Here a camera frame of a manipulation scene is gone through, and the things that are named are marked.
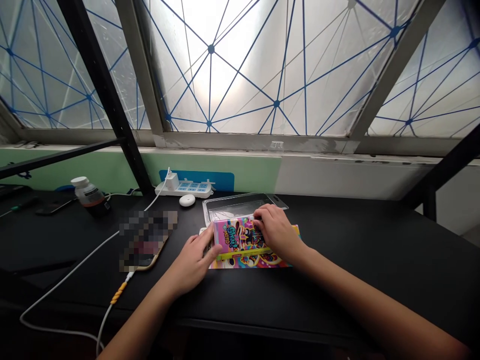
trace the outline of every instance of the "medicine bottle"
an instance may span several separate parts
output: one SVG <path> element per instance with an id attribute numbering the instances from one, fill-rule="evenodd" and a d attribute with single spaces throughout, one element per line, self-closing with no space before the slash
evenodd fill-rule
<path id="1" fill-rule="evenodd" d="M 72 179 L 75 195 L 80 204 L 94 217 L 101 218 L 110 212 L 110 204 L 104 194 L 85 176 Z"/>

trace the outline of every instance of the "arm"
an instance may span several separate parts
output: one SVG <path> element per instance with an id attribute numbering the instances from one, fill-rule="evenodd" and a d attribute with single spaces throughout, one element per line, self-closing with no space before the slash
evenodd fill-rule
<path id="1" fill-rule="evenodd" d="M 267 245 L 335 298 L 384 347 L 400 359 L 465 359 L 463 343 L 316 250 L 292 229 L 284 211 L 263 205 L 253 214 Z"/>
<path id="2" fill-rule="evenodd" d="M 180 295 L 188 293 L 205 277 L 221 246 L 203 251 L 213 237 L 213 227 L 191 236 L 170 268 L 148 292 L 127 322 L 98 357 L 104 359 L 144 359 L 152 346 L 165 314 Z"/>

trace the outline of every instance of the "screwdriver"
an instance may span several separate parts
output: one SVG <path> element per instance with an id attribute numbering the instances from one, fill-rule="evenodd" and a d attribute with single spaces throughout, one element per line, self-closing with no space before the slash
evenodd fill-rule
<path id="1" fill-rule="evenodd" d="M 14 206 L 14 207 L 11 207 L 10 208 L 10 211 L 7 211 L 6 213 L 4 213 L 3 215 L 0 215 L 0 218 L 4 217 L 5 215 L 7 214 L 10 214 L 11 212 L 14 212 L 14 211 L 19 211 L 21 209 L 26 209 L 28 207 L 31 207 L 32 205 L 35 205 L 36 203 L 39 202 L 39 197 L 38 196 L 34 196 L 32 197 L 30 200 L 27 200 L 25 201 L 24 203 L 21 203 L 17 206 Z"/>

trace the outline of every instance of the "person's left hand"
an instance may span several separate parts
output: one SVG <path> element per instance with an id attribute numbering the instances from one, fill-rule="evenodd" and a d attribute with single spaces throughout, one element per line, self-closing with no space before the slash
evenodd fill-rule
<path id="1" fill-rule="evenodd" d="M 222 246 L 213 246 L 203 257 L 204 249 L 214 236 L 213 223 L 200 235 L 188 238 L 178 257 L 158 282 L 163 289 L 172 291 L 177 298 L 196 287 L 205 277 L 213 260 L 220 254 Z"/>

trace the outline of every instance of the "green wall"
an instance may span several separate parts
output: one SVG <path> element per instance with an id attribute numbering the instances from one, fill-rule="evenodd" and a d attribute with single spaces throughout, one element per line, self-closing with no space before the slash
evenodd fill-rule
<path id="1" fill-rule="evenodd" d="M 10 162 L 20 163 L 57 153 L 48 149 L 0 148 L 0 167 Z M 153 185 L 160 182 L 160 170 L 169 166 L 176 170 L 233 173 L 236 192 L 274 193 L 281 157 L 190 153 L 141 154 Z M 36 190 L 55 190 L 70 185 L 70 180 L 86 176 L 102 191 L 126 193 L 136 188 L 137 182 L 123 152 L 95 151 L 69 160 L 57 162 L 29 172 L 30 178 L 11 176 L 0 184 L 28 185 Z"/>

